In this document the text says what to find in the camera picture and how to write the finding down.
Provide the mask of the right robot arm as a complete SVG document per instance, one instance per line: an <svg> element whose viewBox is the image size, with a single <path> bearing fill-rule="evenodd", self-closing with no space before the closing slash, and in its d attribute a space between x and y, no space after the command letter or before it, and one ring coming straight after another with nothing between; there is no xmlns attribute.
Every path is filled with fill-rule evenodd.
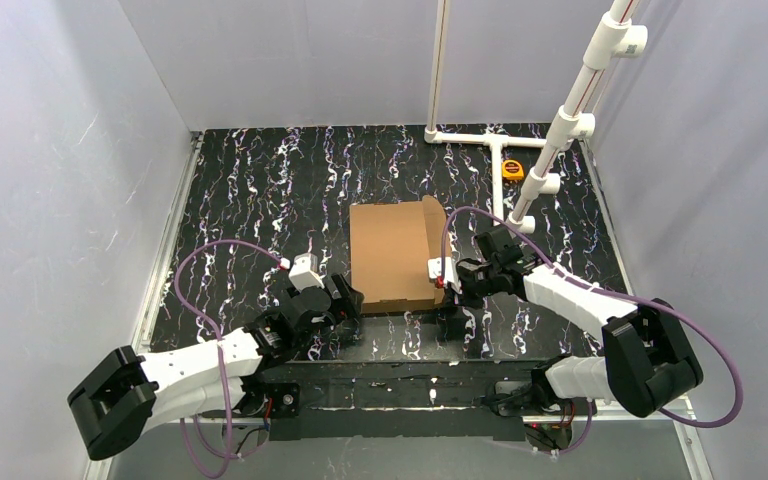
<svg viewBox="0 0 768 480"><path fill-rule="evenodd" d="M560 265L526 253L503 226L475 240L481 259L459 260L445 276L461 305L478 308L487 297L514 295L565 318L601 347L599 356L561 355L534 367L521 391L532 405L601 399L645 418L702 383L702 367L667 303L600 294Z"/></svg>

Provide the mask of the brown cardboard box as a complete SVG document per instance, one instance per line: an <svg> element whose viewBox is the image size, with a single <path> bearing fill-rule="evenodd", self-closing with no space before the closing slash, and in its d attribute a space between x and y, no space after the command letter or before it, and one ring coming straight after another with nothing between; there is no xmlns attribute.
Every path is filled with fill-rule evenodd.
<svg viewBox="0 0 768 480"><path fill-rule="evenodd" d="M350 207L351 286L364 295L364 315L443 305L444 292L429 274L428 262L440 257L445 221L443 206L429 195Z"/></svg>

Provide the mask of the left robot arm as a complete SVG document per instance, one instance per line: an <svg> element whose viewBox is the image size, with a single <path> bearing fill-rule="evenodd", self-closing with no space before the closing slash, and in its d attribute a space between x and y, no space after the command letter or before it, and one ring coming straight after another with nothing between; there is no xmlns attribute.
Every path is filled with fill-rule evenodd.
<svg viewBox="0 0 768 480"><path fill-rule="evenodd" d="M263 402L251 379L296 357L311 337L361 316L363 294L341 274L289 297L254 320L198 345L156 353L116 348L75 387L67 403L93 461L111 458L172 420Z"/></svg>

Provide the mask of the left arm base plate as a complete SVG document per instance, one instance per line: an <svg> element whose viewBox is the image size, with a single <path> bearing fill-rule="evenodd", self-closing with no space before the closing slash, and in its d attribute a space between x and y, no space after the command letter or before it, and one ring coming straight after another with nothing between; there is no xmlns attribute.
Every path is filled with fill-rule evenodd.
<svg viewBox="0 0 768 480"><path fill-rule="evenodd" d="M269 377L266 372L281 372L284 362L264 359L253 362L228 362L226 374L234 418L292 418L298 415L300 384Z"/></svg>

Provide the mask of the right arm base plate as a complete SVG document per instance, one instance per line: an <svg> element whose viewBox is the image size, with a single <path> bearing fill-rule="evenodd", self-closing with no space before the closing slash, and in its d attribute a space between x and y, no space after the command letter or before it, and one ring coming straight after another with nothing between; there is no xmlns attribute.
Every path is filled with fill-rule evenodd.
<svg viewBox="0 0 768 480"><path fill-rule="evenodd" d="M502 380L495 382L480 398L480 404L502 417L549 416L557 422L570 422L587 415L588 403L583 398L562 399L550 395L530 381Z"/></svg>

